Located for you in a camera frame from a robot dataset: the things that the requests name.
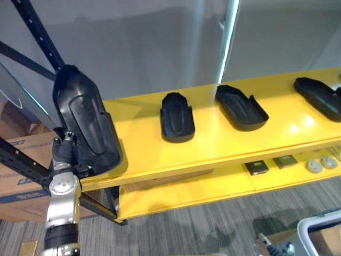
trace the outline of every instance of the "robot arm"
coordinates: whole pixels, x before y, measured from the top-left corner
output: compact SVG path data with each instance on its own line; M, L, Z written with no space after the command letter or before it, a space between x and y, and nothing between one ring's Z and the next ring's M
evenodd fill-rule
M53 178L49 186L51 201L46 217L42 256L80 255L78 243L79 197L81 186L73 173L73 134L63 141L55 138L52 147Z

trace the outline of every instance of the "silver metal joint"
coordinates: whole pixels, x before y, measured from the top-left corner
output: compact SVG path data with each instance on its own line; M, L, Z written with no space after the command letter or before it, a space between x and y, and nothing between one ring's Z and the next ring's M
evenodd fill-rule
M79 223L80 183L72 172L57 174L49 186L50 206L47 211L46 228L69 223Z

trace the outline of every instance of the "gray carpet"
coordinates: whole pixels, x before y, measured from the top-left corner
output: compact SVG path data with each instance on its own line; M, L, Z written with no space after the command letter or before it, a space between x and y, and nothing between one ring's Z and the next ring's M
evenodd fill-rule
M259 232L295 228L302 218L341 206L341 178L128 220L120 227L102 217L80 222L82 255L177 255L223 252L259 255ZM0 223L0 255L16 256L22 242L39 240L44 225Z

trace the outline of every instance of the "small square part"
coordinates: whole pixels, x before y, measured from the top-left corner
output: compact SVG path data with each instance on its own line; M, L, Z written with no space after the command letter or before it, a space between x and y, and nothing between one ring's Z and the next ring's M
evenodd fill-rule
M283 169L297 164L297 160L292 155L276 157L273 158L273 160L275 161L279 169Z
M251 175L265 173L269 170L263 160L245 163L245 166Z

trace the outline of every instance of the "black plastic part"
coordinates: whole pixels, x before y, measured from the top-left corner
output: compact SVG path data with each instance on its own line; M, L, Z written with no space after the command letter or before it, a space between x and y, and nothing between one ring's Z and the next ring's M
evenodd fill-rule
M307 77L297 78L294 87L319 112L332 121L341 122L340 87L334 91L325 83Z
M265 173L269 170L263 160L245 163L245 166L251 175Z
M297 160L292 155L275 157L273 160L279 169L297 164Z
M160 109L161 130L165 140L185 142L193 138L196 130L192 107L187 99L178 92L172 92L162 100Z
M258 129L269 119L269 116L257 103L253 95L248 99L237 88L220 85L217 88L215 98L219 101L225 115L237 130L252 131Z
M46 230L44 239L45 250L71 243L78 243L78 224L65 224Z
M53 101L62 128L75 135L77 164L91 166L86 173L81 168L82 177L109 171L121 162L119 140L98 88L75 66L65 65L57 73ZM63 136L61 129L56 132Z

